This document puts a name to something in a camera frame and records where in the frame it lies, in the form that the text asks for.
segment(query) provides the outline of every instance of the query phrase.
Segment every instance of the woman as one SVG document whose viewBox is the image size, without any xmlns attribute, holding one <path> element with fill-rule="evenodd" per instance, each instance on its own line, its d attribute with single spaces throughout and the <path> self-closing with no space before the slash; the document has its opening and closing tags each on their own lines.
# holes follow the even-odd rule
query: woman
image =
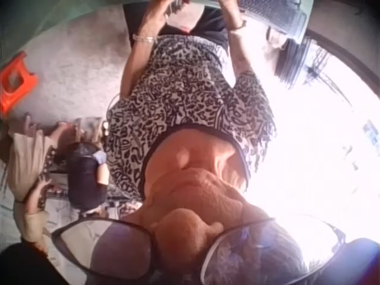
<svg viewBox="0 0 380 285">
<path fill-rule="evenodd" d="M 48 168 L 53 162 L 58 140 L 68 128 L 65 122 L 45 136 L 26 115 L 22 134 L 12 132 L 13 145 L 8 164 L 8 186 L 14 195 L 13 215 L 23 241 L 48 254 L 43 228 L 48 221 L 44 211 Z"/>
<path fill-rule="evenodd" d="M 241 193 L 275 126 L 237 1 L 205 8 L 189 34 L 165 26 L 170 3 L 124 6 L 132 50 L 109 112 L 107 157 L 117 186 L 144 201 L 125 220 L 151 231 L 165 269 L 188 273 L 221 232 L 267 217 Z M 228 47 L 233 88 L 223 77 Z"/>
<path fill-rule="evenodd" d="M 106 153 L 100 144 L 102 119 L 94 131 L 91 142 L 81 141 L 80 124 L 76 127 L 75 142 L 66 151 L 68 198 L 79 217 L 108 217 L 102 207 L 106 201 L 109 171 Z"/>
</svg>

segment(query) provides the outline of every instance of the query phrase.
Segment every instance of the gray floor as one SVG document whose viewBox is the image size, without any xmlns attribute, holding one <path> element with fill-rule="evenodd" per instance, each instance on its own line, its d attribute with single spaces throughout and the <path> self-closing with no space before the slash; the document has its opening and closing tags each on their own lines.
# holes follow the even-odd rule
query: gray floor
<svg viewBox="0 0 380 285">
<path fill-rule="evenodd" d="M 43 125 L 103 116 L 118 93 L 130 47 L 120 6 L 54 27 L 29 42 L 26 65 L 38 86 L 12 111 Z"/>
</svg>

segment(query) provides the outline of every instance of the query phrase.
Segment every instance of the bright sky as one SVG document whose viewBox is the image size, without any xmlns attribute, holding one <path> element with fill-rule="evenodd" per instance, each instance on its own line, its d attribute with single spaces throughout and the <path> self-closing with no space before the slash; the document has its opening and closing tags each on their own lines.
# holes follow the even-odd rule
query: bright sky
<svg viewBox="0 0 380 285">
<path fill-rule="evenodd" d="M 353 107 L 317 82 L 292 91 L 272 85 L 278 137 L 247 199 L 274 216 L 319 217 L 344 231 L 347 240 L 380 242 L 380 157 L 362 130 L 368 119 L 380 130 L 380 101 L 337 58 L 324 72 Z"/>
</svg>

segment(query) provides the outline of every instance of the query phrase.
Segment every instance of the orange stool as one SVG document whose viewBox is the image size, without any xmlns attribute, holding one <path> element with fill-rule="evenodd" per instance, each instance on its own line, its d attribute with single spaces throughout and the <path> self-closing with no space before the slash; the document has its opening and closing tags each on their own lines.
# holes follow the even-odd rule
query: orange stool
<svg viewBox="0 0 380 285">
<path fill-rule="evenodd" d="M 20 52 L 20 54 L 13 59 L 0 74 L 0 112 L 4 116 L 8 113 L 10 109 L 20 101 L 28 92 L 37 85 L 37 76 L 30 74 L 25 67 L 24 57 L 25 52 Z M 13 90 L 10 83 L 10 76 L 12 74 L 17 74 L 21 83 Z"/>
</svg>

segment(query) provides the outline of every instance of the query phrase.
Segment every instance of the glasses frame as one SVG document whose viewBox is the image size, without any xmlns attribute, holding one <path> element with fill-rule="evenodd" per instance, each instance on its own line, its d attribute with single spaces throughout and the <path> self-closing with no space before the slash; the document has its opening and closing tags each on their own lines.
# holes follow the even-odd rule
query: glasses frame
<svg viewBox="0 0 380 285">
<path fill-rule="evenodd" d="M 290 281 L 288 283 L 285 283 L 283 285 L 295 284 L 295 283 L 300 282 L 302 280 L 306 280 L 307 278 L 309 278 L 313 274 L 315 274 L 318 271 L 322 270 L 325 266 L 327 266 L 331 262 L 331 260 L 333 259 L 333 257 L 337 254 L 337 252 L 340 251 L 344 247 L 344 245 L 346 244 L 346 234 L 343 233 L 340 229 L 338 229 L 335 226 L 333 226 L 332 224 L 329 224 L 329 223 L 327 223 L 325 221 L 322 221 L 322 220 L 320 220 L 318 218 L 315 218 L 315 217 L 309 216 L 309 215 L 296 215 L 296 216 L 297 217 L 310 217 L 310 218 L 318 220 L 321 223 L 324 223 L 328 227 L 330 227 L 331 230 L 336 234 L 337 239 L 338 239 L 338 242 L 336 244 L 337 249 L 335 250 L 333 256 L 326 263 L 317 266 L 311 272 L 309 272 L 307 275 L 302 276 L 302 277 L 300 277 L 298 279 L 292 280 L 292 281 Z M 202 265 L 196 270 L 196 273 L 197 273 L 197 276 L 198 276 L 198 281 L 201 284 L 204 284 L 204 274 L 205 274 L 208 262 L 210 261 L 210 258 L 212 257 L 213 252 L 215 251 L 215 249 L 217 248 L 217 246 L 220 243 L 218 241 L 221 241 L 225 236 L 227 236 L 230 232 L 232 232 L 234 230 L 242 229 L 242 228 L 248 227 L 248 226 L 259 226 L 260 224 L 270 223 L 270 222 L 276 221 L 276 220 L 277 220 L 277 218 L 266 218 L 266 219 L 260 220 L 260 221 L 255 221 L 255 222 L 251 222 L 251 223 L 245 223 L 245 224 L 242 224 L 240 226 L 236 226 L 236 227 L 233 227 L 231 229 L 228 229 L 225 232 L 223 232 L 220 235 L 218 235 L 213 240 L 211 246 L 209 246 L 207 248 L 207 250 L 205 251 L 206 254 L 204 255 L 204 258 L 202 259 Z M 93 270 L 91 270 L 91 269 L 89 269 L 89 268 L 81 265 L 77 261 L 77 259 L 75 258 L 75 256 L 73 256 L 73 254 L 70 253 L 70 251 L 67 251 L 66 249 L 64 249 L 64 248 L 66 248 L 66 246 L 64 244 L 62 244 L 61 234 L 63 232 L 65 232 L 66 230 L 70 229 L 71 227 L 74 227 L 77 224 L 80 224 L 80 223 L 82 223 L 84 221 L 109 221 L 111 223 L 118 223 L 118 224 L 122 224 L 124 226 L 133 227 L 135 229 L 138 229 L 138 230 L 146 233 L 150 237 L 150 249 L 151 249 L 150 264 L 148 266 L 147 272 L 143 276 L 141 276 L 139 278 L 136 278 L 136 279 L 124 279 L 124 278 L 117 278 L 117 277 L 114 277 L 114 276 L 104 275 L 104 274 L 98 273 L 96 271 L 93 271 Z M 149 279 L 152 278 L 152 276 L 156 272 L 159 273 L 159 274 L 163 274 L 162 268 L 160 266 L 159 251 L 158 251 L 158 247 L 157 247 L 157 244 L 155 242 L 155 239 L 152 237 L 152 234 L 146 228 L 144 228 L 142 226 L 139 226 L 137 224 L 134 224 L 134 223 L 128 223 L 126 221 L 121 221 L 121 220 L 114 220 L 112 218 L 100 218 L 100 217 L 89 217 L 89 218 L 79 219 L 79 220 L 74 221 L 74 222 L 72 222 L 70 224 L 67 224 L 64 227 L 56 229 L 52 233 L 52 242 L 57 247 L 57 249 L 59 250 L 59 252 L 67 260 L 69 260 L 70 262 L 72 262 L 73 264 L 75 264 L 77 267 L 79 267 L 81 270 L 83 270 L 86 273 L 86 275 L 90 274 L 92 277 L 106 278 L 109 281 L 113 280 L 114 282 L 121 283 L 121 284 L 140 285 L 140 284 L 147 284 L 147 282 L 149 281 Z"/>
</svg>

